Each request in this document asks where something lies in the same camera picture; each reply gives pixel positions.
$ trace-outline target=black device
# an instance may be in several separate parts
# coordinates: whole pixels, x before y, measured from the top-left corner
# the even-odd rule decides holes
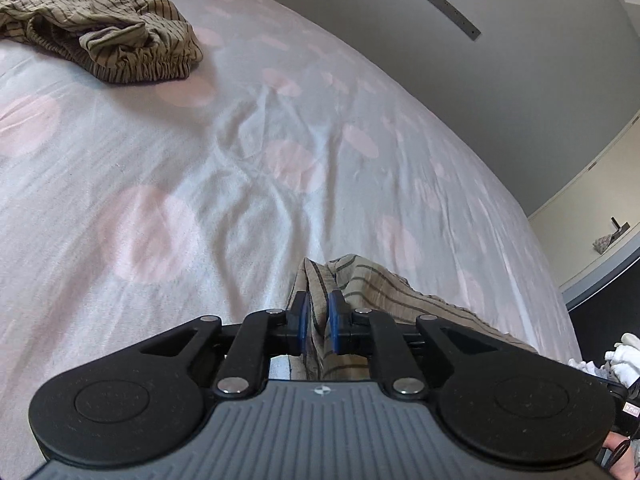
[[[238,325],[203,316],[45,383],[32,478],[609,478],[596,378],[435,316],[328,304],[334,351],[370,380],[268,380],[269,358],[305,351],[304,292]]]

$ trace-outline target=polka dot bed sheet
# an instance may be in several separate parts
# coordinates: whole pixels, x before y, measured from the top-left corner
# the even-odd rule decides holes
[[[203,314],[284,306],[357,253],[545,356],[579,358],[522,210],[359,53],[271,0],[173,0],[204,60],[114,86],[0,42],[0,476],[42,461],[53,375]]]

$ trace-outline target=gray wall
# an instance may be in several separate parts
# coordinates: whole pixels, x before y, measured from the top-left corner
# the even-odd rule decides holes
[[[640,40],[617,0],[277,0],[359,50],[444,120],[530,214],[640,108]]]

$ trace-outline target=striped clothing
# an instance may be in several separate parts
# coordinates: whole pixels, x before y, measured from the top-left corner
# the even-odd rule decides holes
[[[369,378],[367,359],[355,355],[336,355],[327,323],[327,294],[340,289],[351,308],[384,310],[398,322],[414,323],[420,314],[434,314],[487,336],[535,352],[531,346],[509,334],[492,328],[466,308],[446,303],[437,296],[425,296],[413,290],[407,280],[385,267],[347,254],[326,265],[305,258],[294,282],[289,308],[296,292],[309,291],[311,312],[307,329],[306,352],[290,357],[292,380],[364,380]]]
[[[186,78],[202,60],[169,0],[0,0],[0,39],[33,43],[110,83]]]

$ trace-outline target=gray ribbed plate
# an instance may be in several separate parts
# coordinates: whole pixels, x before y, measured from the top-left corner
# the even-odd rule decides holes
[[[220,404],[174,453],[122,470],[49,462],[34,480],[607,479],[593,462],[560,472],[498,468],[456,447],[424,406],[376,383],[269,381],[251,400]]]

